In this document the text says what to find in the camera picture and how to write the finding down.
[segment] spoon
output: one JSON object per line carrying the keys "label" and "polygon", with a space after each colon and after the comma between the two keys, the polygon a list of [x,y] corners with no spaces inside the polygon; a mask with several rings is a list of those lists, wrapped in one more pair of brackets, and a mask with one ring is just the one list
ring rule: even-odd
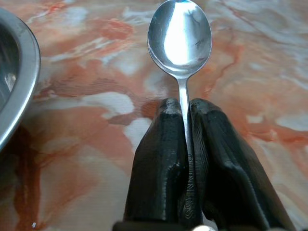
{"label": "spoon", "polygon": [[168,0],[162,3],[150,23],[148,48],[154,62],[173,76],[179,85],[189,164],[185,201],[187,209],[183,219],[198,220],[195,216],[199,215],[193,215],[190,209],[197,205],[194,202],[196,188],[187,80],[205,65],[211,53],[212,33],[204,11],[190,0]]}

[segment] spoon handle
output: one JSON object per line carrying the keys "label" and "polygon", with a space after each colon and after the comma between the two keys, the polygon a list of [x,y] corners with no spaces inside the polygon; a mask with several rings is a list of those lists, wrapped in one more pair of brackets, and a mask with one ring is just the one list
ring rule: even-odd
{"label": "spoon handle", "polygon": [[180,105],[183,115],[185,138],[187,146],[187,159],[188,159],[188,183],[185,192],[185,202],[183,214],[180,219],[186,228],[191,228],[202,224],[201,209],[197,201],[197,189],[195,186],[195,171],[194,171],[194,154],[191,134],[191,120],[189,110],[189,95],[187,92],[187,80],[178,79]]}

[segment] orange marble pattern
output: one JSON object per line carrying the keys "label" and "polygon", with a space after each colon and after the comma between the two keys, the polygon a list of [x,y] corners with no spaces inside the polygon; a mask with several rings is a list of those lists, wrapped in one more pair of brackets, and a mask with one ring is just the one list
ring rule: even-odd
{"label": "orange marble pattern", "polygon": [[[0,0],[36,35],[39,84],[0,162],[0,230],[102,231],[122,218],[134,151],[178,94],[152,62],[158,0]],[[308,227],[308,2],[198,0],[213,30],[191,98],[219,105]]]}

